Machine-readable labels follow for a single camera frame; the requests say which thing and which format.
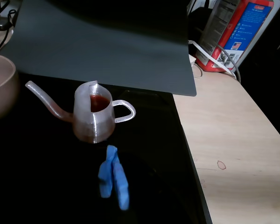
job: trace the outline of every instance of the american flag label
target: american flag label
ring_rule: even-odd
[[[239,46],[241,46],[241,42],[234,42],[233,46],[231,47],[231,50],[237,50]]]

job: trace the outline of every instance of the dark gray panel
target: dark gray panel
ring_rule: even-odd
[[[196,95],[186,7],[77,2],[25,0],[0,54],[29,74]]]

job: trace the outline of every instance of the white cable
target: white cable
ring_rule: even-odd
[[[199,65],[196,64],[196,63],[194,63],[194,65],[195,65],[197,68],[199,68],[199,70],[201,71],[201,76],[194,76],[194,78],[201,78],[201,77],[203,76],[203,70],[202,70],[202,68],[200,68]]]
[[[208,59],[210,59],[213,63],[215,63],[217,66],[219,66],[221,69],[224,69],[226,72],[228,72],[230,75],[234,76],[236,75],[231,72],[228,68],[226,68],[224,65],[222,65],[220,62],[218,62],[215,58],[211,57],[208,53],[206,53],[205,50],[203,50],[195,41],[188,40],[188,44],[193,44],[201,53],[203,53]]]

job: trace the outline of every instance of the barcode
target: barcode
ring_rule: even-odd
[[[235,54],[229,54],[229,57],[233,60]],[[229,65],[231,62],[231,60],[229,58],[227,58],[226,62],[224,63],[225,66]]]

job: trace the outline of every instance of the black table surface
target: black table surface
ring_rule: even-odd
[[[68,223],[211,223],[172,94],[103,85],[113,100],[136,109],[98,144],[80,142],[71,123],[54,117],[24,85],[32,80],[72,112],[83,82],[19,74],[14,109],[0,120],[0,219]],[[114,107],[115,116],[129,113]],[[107,145],[118,148],[129,182],[130,208],[120,211],[115,192],[102,199],[98,169]]]

